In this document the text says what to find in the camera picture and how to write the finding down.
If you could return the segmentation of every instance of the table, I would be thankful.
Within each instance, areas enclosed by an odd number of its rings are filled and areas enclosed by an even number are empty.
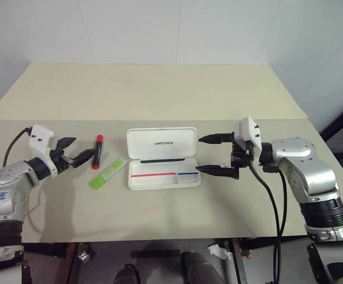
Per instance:
[[[129,128],[192,126],[201,137],[230,132],[247,115],[260,125],[263,141],[311,140],[335,171],[343,200],[343,169],[269,66],[31,64],[0,101],[0,167],[12,138],[33,124],[76,137],[70,156],[104,134],[104,169],[118,157],[129,159]],[[229,153],[230,144],[199,143],[196,159],[228,164]],[[28,139],[21,138],[8,163],[30,158]],[[267,193],[248,169],[239,180],[202,175],[196,188],[137,192],[127,188],[127,168],[91,189],[88,182],[99,172],[85,164],[33,189],[23,242],[275,236]],[[261,176],[281,211],[279,176]],[[284,235],[305,234],[303,224],[288,191]]]

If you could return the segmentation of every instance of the case lid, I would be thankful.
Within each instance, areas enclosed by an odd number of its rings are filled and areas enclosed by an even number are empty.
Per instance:
[[[194,127],[132,128],[126,139],[133,160],[181,159],[196,154]]]

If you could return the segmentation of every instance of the blue line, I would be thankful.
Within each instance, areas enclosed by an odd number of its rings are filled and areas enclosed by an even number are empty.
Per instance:
[[[178,173],[178,175],[197,175],[198,172],[193,172],[193,173]]]

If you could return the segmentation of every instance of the white wall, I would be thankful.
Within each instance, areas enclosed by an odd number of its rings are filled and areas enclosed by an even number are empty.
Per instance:
[[[30,61],[270,64],[322,130],[343,110],[343,0],[0,0],[0,99]]]

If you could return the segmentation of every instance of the unitree logo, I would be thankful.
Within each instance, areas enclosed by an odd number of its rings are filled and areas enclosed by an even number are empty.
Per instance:
[[[174,142],[154,142],[154,145],[173,145]]]

